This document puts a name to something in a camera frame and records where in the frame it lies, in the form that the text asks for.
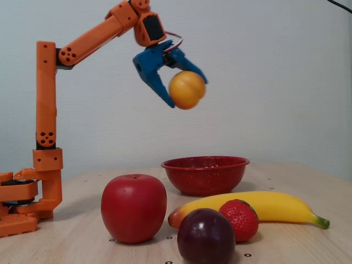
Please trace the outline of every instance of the red apple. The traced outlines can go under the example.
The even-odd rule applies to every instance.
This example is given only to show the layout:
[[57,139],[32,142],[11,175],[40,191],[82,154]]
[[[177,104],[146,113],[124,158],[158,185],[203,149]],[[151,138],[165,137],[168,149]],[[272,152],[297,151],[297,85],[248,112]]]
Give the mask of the red apple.
[[164,185],[150,175],[121,175],[105,187],[101,215],[117,241],[137,244],[154,237],[164,222],[167,195]]

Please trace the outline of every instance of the robotic arm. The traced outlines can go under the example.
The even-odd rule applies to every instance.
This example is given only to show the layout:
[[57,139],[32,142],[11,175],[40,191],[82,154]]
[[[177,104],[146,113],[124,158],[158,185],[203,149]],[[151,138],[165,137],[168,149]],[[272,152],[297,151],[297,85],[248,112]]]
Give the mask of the robotic arm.
[[[198,73],[202,71],[185,54],[166,40],[159,16],[152,12],[149,0],[129,0],[112,8],[105,20],[63,48],[54,42],[37,42],[37,108],[36,149],[34,168],[13,175],[0,173],[0,237],[33,232],[41,219],[53,217],[53,210],[62,201],[62,149],[56,147],[56,72],[71,70],[96,50],[134,28],[137,43],[146,49],[133,63],[142,80],[170,107],[174,103],[157,73],[166,65]],[[37,181],[42,181],[42,196]]]

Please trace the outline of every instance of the strawberry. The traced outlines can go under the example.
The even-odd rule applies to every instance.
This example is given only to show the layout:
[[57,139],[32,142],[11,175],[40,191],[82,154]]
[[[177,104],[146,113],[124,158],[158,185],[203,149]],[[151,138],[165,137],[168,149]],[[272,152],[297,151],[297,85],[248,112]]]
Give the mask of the strawberry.
[[247,202],[237,199],[228,201],[221,206],[219,212],[230,221],[236,242],[248,241],[257,233],[259,218]]

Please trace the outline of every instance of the banana tip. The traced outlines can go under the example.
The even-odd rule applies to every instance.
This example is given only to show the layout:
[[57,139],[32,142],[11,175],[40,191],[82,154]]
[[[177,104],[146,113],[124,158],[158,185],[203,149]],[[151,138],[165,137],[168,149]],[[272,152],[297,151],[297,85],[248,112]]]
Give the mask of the banana tip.
[[316,224],[323,229],[328,229],[330,226],[330,221],[320,216],[316,216]]
[[176,208],[167,218],[167,221],[171,227],[179,228],[183,219],[180,208]]

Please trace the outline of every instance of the orange fruit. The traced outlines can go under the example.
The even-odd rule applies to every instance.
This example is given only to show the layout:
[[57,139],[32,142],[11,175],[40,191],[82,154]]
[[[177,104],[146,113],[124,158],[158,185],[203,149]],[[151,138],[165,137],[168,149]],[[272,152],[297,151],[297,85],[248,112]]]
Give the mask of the orange fruit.
[[191,109],[205,95],[203,78],[193,71],[181,71],[169,83],[169,94],[175,105],[180,109]]

